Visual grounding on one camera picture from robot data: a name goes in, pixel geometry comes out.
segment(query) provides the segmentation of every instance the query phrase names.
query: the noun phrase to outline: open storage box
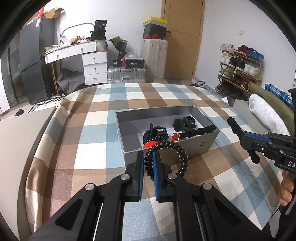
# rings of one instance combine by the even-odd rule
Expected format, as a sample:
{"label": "open storage box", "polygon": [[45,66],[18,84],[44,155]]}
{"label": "open storage box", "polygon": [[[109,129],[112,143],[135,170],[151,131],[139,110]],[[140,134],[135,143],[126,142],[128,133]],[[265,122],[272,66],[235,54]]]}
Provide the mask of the open storage box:
{"label": "open storage box", "polygon": [[[143,135],[149,129],[150,123],[152,123],[153,126],[167,128],[169,141],[171,141],[171,134],[175,132],[173,128],[174,120],[177,118],[183,119],[189,115],[195,118],[197,128],[213,125],[213,123],[193,105],[116,112],[117,132],[125,166],[136,162],[137,152],[142,150],[143,147]],[[188,158],[193,158],[209,150],[219,134],[219,131],[220,130],[216,127],[216,130],[212,133],[182,139],[178,143],[186,151]],[[171,149],[161,149],[160,156],[162,162],[169,165],[180,162],[177,153]]]}

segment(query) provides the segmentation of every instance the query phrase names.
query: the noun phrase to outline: suitcase handle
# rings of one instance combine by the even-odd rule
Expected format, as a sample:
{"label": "suitcase handle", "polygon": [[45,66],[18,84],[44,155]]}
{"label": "suitcase handle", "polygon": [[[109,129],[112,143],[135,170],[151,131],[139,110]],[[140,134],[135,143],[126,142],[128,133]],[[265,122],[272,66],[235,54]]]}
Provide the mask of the suitcase handle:
{"label": "suitcase handle", "polygon": [[120,69],[120,72],[135,72],[136,68],[133,69]]}
{"label": "suitcase handle", "polygon": [[128,79],[128,80],[132,80],[132,81],[133,81],[133,77],[131,77],[131,76],[123,76],[123,77],[121,78],[121,82],[123,82],[124,79]]}

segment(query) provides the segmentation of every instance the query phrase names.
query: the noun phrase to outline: green sneaker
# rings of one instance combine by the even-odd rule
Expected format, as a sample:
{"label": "green sneaker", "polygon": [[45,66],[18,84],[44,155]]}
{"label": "green sneaker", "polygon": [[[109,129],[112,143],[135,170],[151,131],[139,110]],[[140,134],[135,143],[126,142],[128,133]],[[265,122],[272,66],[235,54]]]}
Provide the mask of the green sneaker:
{"label": "green sneaker", "polygon": [[230,70],[226,70],[222,76],[227,79],[230,79],[230,77],[232,77],[232,74],[231,74]]}
{"label": "green sneaker", "polygon": [[220,69],[218,75],[222,76],[223,74],[225,74],[225,69]]}

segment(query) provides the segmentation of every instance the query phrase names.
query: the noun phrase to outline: blue plaid fabric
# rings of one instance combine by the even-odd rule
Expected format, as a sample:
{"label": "blue plaid fabric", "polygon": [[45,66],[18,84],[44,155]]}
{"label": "blue plaid fabric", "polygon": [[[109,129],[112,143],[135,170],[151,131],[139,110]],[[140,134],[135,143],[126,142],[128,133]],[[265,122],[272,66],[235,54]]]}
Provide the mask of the blue plaid fabric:
{"label": "blue plaid fabric", "polygon": [[276,97],[282,100],[287,106],[293,109],[292,97],[288,95],[286,92],[282,91],[281,89],[277,88],[272,84],[265,84],[265,89],[274,94]]}

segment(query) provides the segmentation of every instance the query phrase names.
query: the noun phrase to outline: bed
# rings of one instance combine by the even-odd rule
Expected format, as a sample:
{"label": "bed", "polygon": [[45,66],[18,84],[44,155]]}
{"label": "bed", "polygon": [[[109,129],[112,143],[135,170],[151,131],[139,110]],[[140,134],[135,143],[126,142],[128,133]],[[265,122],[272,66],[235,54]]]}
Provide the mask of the bed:
{"label": "bed", "polygon": [[[243,130],[255,132],[244,118],[199,87],[120,83],[74,92],[55,111],[26,181],[31,231],[87,183],[101,185],[124,173],[116,111],[181,105],[196,106],[221,130],[207,153],[189,161],[184,178],[198,185],[211,183],[262,229],[278,205],[282,176],[273,161],[259,153],[261,162],[254,165],[241,148],[226,119],[231,116]],[[125,204],[122,240],[176,240],[173,205],[156,202],[154,183],[146,175],[142,201]]]}

